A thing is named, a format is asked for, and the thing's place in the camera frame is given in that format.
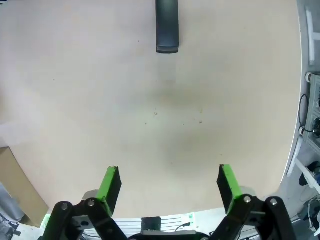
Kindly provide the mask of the green padded right gripper right finger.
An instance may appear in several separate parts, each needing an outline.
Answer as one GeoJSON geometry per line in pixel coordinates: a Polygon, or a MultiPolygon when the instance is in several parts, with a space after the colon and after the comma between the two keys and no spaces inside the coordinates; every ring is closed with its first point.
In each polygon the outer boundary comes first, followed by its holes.
{"type": "Polygon", "coordinates": [[[217,185],[226,217],[211,235],[212,240],[236,240],[243,227],[251,226],[262,240],[295,240],[296,235],[282,198],[262,201],[244,194],[229,164],[219,166],[217,185]]]}

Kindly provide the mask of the green padded right gripper left finger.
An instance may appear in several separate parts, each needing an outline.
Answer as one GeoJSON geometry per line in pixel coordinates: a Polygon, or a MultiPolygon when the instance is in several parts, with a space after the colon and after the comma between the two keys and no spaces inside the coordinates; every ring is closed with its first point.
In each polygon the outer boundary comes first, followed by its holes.
{"type": "Polygon", "coordinates": [[[126,235],[112,219],[121,186],[119,168],[108,167],[95,196],[77,205],[60,201],[54,206],[42,238],[79,240],[85,230],[95,229],[102,240],[126,240],[126,235]]]}

